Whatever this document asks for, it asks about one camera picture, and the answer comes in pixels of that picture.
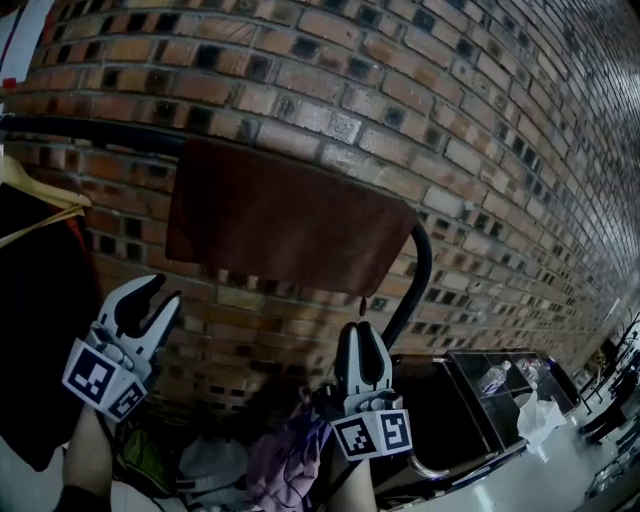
black sleeve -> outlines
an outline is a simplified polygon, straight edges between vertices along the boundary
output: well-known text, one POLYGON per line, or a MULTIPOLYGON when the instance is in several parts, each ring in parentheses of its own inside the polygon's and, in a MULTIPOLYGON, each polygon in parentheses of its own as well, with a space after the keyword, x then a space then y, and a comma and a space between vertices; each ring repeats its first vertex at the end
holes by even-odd
POLYGON ((54 512, 110 512, 109 500, 100 498, 80 487, 66 486, 54 512))

white floor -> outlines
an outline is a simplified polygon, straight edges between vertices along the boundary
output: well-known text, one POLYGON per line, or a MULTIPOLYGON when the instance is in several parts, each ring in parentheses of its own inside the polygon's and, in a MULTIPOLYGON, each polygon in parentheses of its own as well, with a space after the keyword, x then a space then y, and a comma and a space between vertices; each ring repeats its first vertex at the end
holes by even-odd
MULTIPOLYGON (((594 415, 604 405, 594 404, 594 415)), ((614 433, 603 446, 587 446, 577 427, 594 418, 580 408, 556 429, 535 454, 524 453, 472 486, 411 507, 409 512, 568 512, 580 505, 594 473, 616 456, 614 433)), ((0 439, 0 510, 51 512, 62 487, 62 454, 49 468, 34 472, 0 439)), ((165 512, 179 510, 163 502, 165 512)), ((156 512, 158 508, 129 486, 117 483, 112 494, 114 512, 156 512)))
POLYGON ((410 512, 569 512, 584 500, 594 474, 617 456, 612 432, 602 446, 587 445, 577 429, 605 409, 597 399, 587 416, 580 407, 536 453, 525 452, 487 477, 450 495, 410 508, 410 512))

white plastic bag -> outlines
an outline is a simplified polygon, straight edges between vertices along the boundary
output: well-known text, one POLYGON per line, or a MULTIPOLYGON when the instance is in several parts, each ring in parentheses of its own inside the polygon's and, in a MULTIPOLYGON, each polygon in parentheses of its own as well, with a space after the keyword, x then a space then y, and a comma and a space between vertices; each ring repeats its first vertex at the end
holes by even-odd
POLYGON ((538 400, 538 393, 520 395, 516 399, 520 407, 518 416, 518 434, 527 441, 527 450, 534 453, 551 431, 564 425, 567 420, 560 412, 556 402, 538 400))
POLYGON ((184 478, 176 480, 178 493, 189 509, 251 510, 246 484, 237 485, 248 463, 247 450, 239 442, 199 437, 182 452, 178 467, 184 478))

human arm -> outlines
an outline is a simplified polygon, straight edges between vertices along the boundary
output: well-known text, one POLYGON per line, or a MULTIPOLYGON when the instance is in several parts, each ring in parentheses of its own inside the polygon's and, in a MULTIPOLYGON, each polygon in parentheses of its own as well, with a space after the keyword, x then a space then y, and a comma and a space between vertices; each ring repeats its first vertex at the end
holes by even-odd
POLYGON ((113 457, 96 411, 85 405, 62 467, 64 488, 56 512, 110 510, 113 457))
MULTIPOLYGON (((349 467, 339 443, 335 443, 331 460, 331 486, 349 467)), ((328 512, 376 512, 376 501, 371 482, 371 470, 368 460, 360 462, 347 479, 339 485, 329 498, 328 512)))

brick wall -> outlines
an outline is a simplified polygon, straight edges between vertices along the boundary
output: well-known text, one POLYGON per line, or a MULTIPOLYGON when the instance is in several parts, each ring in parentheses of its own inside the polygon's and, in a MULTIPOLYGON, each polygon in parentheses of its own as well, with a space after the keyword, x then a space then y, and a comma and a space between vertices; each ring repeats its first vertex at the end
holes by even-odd
MULTIPOLYGON (((640 22, 624 0, 59 0, 51 20, 6 110, 221 137, 418 209, 434 269, 398 352, 528 346, 571 370, 636 302, 640 22)), ((105 291, 150 269, 184 291, 152 404, 226 415, 267 380, 326 375, 354 298, 167 261, 174 161, 7 149, 90 196, 105 291)), ((414 256, 370 302, 379 328, 414 256)))

